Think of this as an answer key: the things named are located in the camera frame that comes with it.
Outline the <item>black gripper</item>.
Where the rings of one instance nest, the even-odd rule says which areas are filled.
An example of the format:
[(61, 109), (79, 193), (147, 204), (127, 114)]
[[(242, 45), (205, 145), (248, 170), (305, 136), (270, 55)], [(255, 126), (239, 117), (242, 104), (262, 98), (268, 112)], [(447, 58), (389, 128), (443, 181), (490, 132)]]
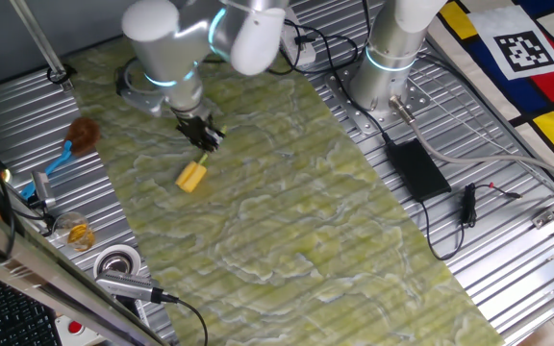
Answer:
[(205, 152), (216, 151), (226, 137), (226, 127), (213, 128), (213, 117), (206, 115), (176, 114), (177, 130), (195, 147)]

